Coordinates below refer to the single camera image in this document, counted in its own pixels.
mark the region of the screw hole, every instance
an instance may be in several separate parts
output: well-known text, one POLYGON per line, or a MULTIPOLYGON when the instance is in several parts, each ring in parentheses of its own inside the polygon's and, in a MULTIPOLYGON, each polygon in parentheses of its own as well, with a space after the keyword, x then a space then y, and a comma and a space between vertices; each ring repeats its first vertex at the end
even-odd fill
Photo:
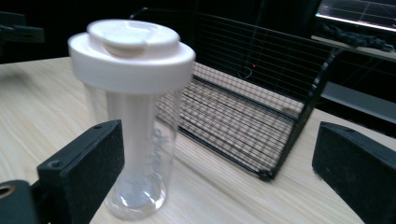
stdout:
POLYGON ((61 166, 61 162, 60 161, 50 161, 48 166, 52 167, 52 168, 56 168, 56 167, 61 166))
POLYGON ((12 185, 0 186, 0 199, 6 198, 8 195, 14 192, 14 190, 15 190, 15 186, 12 185))

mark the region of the black wire basket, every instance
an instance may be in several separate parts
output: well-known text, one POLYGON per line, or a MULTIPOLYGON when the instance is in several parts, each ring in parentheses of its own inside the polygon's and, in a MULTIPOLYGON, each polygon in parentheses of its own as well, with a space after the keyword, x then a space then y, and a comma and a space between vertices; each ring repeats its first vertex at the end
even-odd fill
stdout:
MULTIPOLYGON (((249 174, 274 179, 325 86, 332 49, 196 12, 143 8, 130 19, 174 29, 196 52, 179 130, 249 174)), ((165 113, 166 99, 160 104, 165 113)))

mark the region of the black foam block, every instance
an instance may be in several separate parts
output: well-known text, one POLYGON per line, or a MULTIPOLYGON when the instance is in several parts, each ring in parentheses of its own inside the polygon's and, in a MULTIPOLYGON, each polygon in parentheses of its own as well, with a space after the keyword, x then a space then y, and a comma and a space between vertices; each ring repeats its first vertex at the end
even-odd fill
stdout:
POLYGON ((0 183, 0 223, 40 223, 28 182, 12 180, 0 183))
POLYGON ((89 223, 123 165, 120 120, 95 125, 37 167, 56 209, 51 223, 89 223))
POLYGON ((312 166, 365 223, 396 223, 395 151, 321 122, 312 166))

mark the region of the bottle cap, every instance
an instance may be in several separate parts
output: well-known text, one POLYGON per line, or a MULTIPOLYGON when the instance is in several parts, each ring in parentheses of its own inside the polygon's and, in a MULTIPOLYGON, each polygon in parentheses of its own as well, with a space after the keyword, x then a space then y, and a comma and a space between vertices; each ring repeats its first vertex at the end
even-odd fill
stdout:
POLYGON ((191 81, 194 51, 159 24, 132 20, 94 21, 68 40, 75 76, 105 91, 156 94, 191 81))

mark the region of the black bracket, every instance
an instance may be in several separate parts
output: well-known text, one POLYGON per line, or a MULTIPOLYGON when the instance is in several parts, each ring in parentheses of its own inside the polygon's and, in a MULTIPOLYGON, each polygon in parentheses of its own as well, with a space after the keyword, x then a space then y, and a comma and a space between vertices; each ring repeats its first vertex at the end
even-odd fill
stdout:
POLYGON ((364 223, 396 223, 396 151, 322 121, 312 167, 364 223))
POLYGON ((6 42, 44 43, 44 29, 26 26, 25 16, 0 11, 0 56, 6 42))
POLYGON ((121 121, 95 125, 38 165, 32 186, 0 183, 1 223, 89 223, 124 163, 121 121))

